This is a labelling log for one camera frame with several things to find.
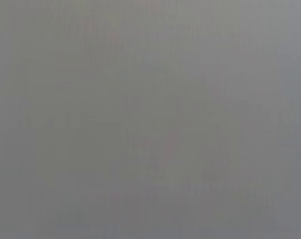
gray surface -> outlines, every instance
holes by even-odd
[[[0,0],[0,239],[301,239],[301,0]]]

gray wall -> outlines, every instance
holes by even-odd
[[[301,239],[301,0],[0,0],[0,239]]]

blurry gray surface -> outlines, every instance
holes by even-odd
[[[0,239],[301,239],[301,0],[0,0]]]

gray background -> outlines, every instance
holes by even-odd
[[[0,239],[301,239],[301,0],[0,0]]]

